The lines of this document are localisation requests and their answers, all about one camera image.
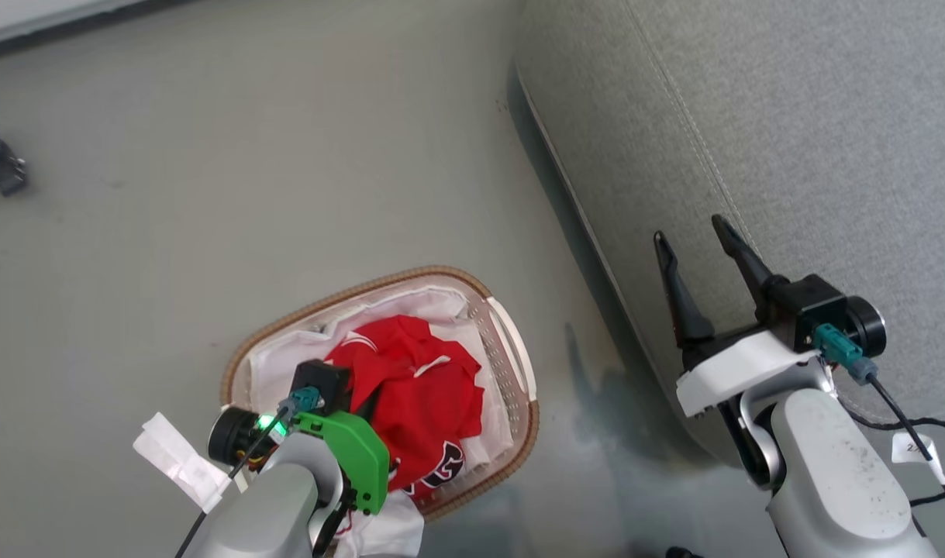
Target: floor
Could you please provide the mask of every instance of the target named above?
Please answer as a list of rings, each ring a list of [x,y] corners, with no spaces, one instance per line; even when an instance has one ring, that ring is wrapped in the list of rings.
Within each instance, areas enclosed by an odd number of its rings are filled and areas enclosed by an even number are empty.
[[[512,73],[521,0],[196,0],[0,49],[0,557],[170,555],[232,350],[426,264],[528,343],[540,438],[423,556],[780,556],[765,498],[667,410]]]

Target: gray fabric upholstery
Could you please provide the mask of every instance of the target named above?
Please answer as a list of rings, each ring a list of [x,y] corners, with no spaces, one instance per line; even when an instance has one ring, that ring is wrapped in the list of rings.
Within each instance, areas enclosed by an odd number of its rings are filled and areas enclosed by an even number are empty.
[[[517,63],[677,413],[650,238],[718,329],[746,324],[721,212],[774,270],[876,304],[884,384],[945,414],[945,0],[531,0]],[[688,426],[730,459],[716,419]]]

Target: white basket handle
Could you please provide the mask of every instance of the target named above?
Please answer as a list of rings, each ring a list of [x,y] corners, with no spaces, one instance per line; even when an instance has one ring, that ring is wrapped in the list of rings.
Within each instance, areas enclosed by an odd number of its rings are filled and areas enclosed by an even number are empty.
[[[507,308],[503,308],[500,301],[493,297],[489,297],[486,301],[493,308],[491,317],[494,324],[500,329],[500,342],[503,343],[508,356],[510,354],[513,356],[511,364],[514,365],[514,371],[517,372],[517,382],[521,384],[521,390],[526,392],[529,399],[536,401],[537,384],[535,377],[533,377],[533,367],[531,357],[528,356],[528,347],[524,345],[524,339],[521,339],[521,333],[517,331],[517,325],[514,325],[510,314],[507,313]]]

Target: brown woven rim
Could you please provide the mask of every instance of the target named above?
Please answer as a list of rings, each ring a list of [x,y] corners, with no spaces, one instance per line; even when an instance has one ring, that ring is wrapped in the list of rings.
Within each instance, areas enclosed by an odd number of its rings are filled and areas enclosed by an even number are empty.
[[[305,306],[294,313],[284,315],[283,318],[279,318],[277,321],[272,322],[270,325],[266,325],[264,328],[259,329],[258,332],[254,332],[250,338],[245,340],[245,343],[241,343],[241,346],[238,347],[238,350],[235,350],[233,356],[231,356],[231,361],[227,365],[227,370],[224,372],[224,378],[221,380],[221,404],[227,405],[231,402],[231,385],[234,384],[235,374],[238,372],[238,365],[241,363],[242,358],[245,357],[245,354],[252,350],[253,346],[256,346],[262,339],[267,338],[267,336],[273,335],[273,333],[281,331],[281,329],[288,328],[292,324],[301,321],[302,319],[309,317],[309,315],[316,314],[321,310],[326,310],[331,306],[342,303],[352,298],[357,297],[363,293],[373,291],[376,289],[381,289],[394,283],[402,283],[404,281],[409,281],[415,279],[416,277],[426,276],[426,275],[445,275],[458,279],[459,281],[465,283],[473,290],[476,290],[484,299],[492,296],[492,293],[489,292],[489,289],[486,288],[478,279],[469,275],[468,273],[457,269],[454,267],[448,267],[447,265],[432,265],[427,267],[419,267],[416,269],[411,269],[409,271],[403,271],[401,273],[395,273],[393,275],[387,275],[380,279],[369,281],[368,283],[363,283],[357,287],[352,287],[351,289],[346,289],[340,293],[331,295],[326,299],[316,301],[309,306]],[[531,418],[529,418],[528,424],[528,436],[524,441],[524,445],[521,445],[521,449],[515,456],[514,460],[511,460],[506,467],[503,467],[501,470],[497,470],[496,473],[491,474],[487,479],[483,480],[481,483],[476,484],[474,487],[468,488],[467,491],[459,494],[457,498],[451,498],[449,501],[445,502],[435,502],[432,501],[427,505],[420,505],[420,513],[425,517],[426,522],[433,522],[434,519],[438,519],[447,513],[454,512],[455,509],[461,508],[462,505],[468,504],[469,501],[472,501],[472,498],[479,497],[479,495],[484,494],[490,488],[493,488],[495,485],[500,484],[502,481],[506,481],[511,474],[517,472],[517,470],[524,465],[528,456],[531,455],[533,445],[537,441],[537,426],[539,426],[539,417],[540,417],[540,407],[537,405],[537,401],[532,401],[531,405]]]

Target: green light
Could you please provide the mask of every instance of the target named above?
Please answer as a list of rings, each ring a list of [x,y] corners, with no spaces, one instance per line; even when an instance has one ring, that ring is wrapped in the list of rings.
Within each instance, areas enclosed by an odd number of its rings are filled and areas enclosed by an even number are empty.
[[[276,417],[271,416],[271,415],[260,415],[259,416],[259,430],[264,431],[264,429],[269,428],[269,425],[275,419]],[[287,435],[287,429],[283,426],[283,423],[281,422],[276,423],[276,426],[273,427],[273,430],[280,433],[280,436],[285,437],[285,435]]]

